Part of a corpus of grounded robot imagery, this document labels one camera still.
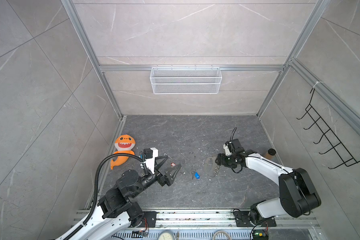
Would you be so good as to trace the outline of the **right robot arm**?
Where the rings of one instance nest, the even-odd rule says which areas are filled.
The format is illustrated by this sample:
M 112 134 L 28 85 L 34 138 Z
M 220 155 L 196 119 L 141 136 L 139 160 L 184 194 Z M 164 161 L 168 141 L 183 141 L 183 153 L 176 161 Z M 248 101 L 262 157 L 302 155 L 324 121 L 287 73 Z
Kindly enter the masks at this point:
M 276 216 L 289 215 L 298 218 L 322 204 L 308 172 L 302 168 L 284 167 L 253 151 L 218 154 L 215 162 L 232 171 L 237 167 L 240 167 L 240 170 L 254 170 L 279 187 L 278 198 L 251 206 L 249 218 L 254 226 Z

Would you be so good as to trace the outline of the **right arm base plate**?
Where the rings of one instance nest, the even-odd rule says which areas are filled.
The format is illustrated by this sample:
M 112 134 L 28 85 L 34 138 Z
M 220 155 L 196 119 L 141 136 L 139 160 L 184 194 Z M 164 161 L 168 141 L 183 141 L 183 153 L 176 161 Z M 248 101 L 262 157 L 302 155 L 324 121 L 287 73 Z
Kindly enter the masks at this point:
M 276 221 L 274 217 L 264 219 L 260 215 L 251 211 L 240 211 L 238 209 L 233 210 L 234 220 L 237 227 L 276 227 Z

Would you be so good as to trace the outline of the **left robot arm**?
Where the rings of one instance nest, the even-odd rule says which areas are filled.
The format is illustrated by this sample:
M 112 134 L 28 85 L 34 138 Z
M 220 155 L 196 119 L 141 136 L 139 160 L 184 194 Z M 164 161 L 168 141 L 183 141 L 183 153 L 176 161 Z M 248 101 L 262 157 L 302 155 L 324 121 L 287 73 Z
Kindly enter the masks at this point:
M 103 165 L 115 157 L 129 157 L 143 165 L 145 175 L 140 176 L 135 170 L 128 170 L 117 180 L 115 186 L 102 197 L 98 197 L 99 177 Z M 160 163 L 154 163 L 153 170 L 149 170 L 145 159 L 138 156 L 118 153 L 102 160 L 97 168 L 94 181 L 93 205 L 85 218 L 59 237 L 60 240 L 106 240 L 115 233 L 128 227 L 138 226 L 144 212 L 134 198 L 154 183 L 161 186 L 171 186 L 181 165 L 169 167 L 163 172 L 161 166 L 167 161 L 167 156 L 160 156 Z

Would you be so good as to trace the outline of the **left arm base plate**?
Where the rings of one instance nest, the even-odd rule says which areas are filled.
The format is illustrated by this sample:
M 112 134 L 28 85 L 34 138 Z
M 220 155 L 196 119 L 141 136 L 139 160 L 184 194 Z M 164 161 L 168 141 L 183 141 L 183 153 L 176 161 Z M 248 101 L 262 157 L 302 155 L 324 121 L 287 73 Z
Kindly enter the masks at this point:
M 154 228 L 156 226 L 157 214 L 158 212 L 155 211 L 144 212 L 142 216 L 137 218 L 135 223 L 131 224 L 131 227 L 146 228 L 147 225 L 148 228 Z

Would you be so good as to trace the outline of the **silver metal plate keychain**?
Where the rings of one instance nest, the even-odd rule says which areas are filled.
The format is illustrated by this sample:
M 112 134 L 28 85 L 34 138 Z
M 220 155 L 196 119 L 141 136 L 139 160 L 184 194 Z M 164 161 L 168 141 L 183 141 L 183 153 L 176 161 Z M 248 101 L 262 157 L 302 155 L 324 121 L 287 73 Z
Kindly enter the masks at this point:
M 206 175 L 208 175 L 209 177 L 215 177 L 217 175 L 217 168 L 218 165 L 215 162 L 215 158 L 212 157 L 208 157 L 205 161 L 204 161 L 204 165 L 203 165 L 203 171 Z

